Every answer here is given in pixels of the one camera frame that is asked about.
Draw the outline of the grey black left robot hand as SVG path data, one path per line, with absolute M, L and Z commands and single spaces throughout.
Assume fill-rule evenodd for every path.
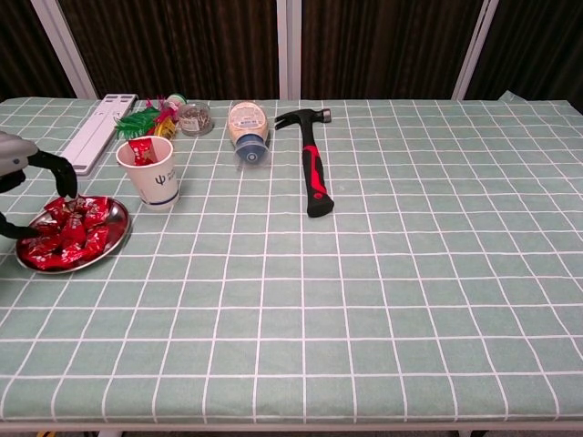
M 77 174 L 66 158 L 45 152 L 18 135 L 1 132 L 1 192 L 18 187 L 26 180 L 28 166 L 52 172 L 61 197 L 77 196 Z

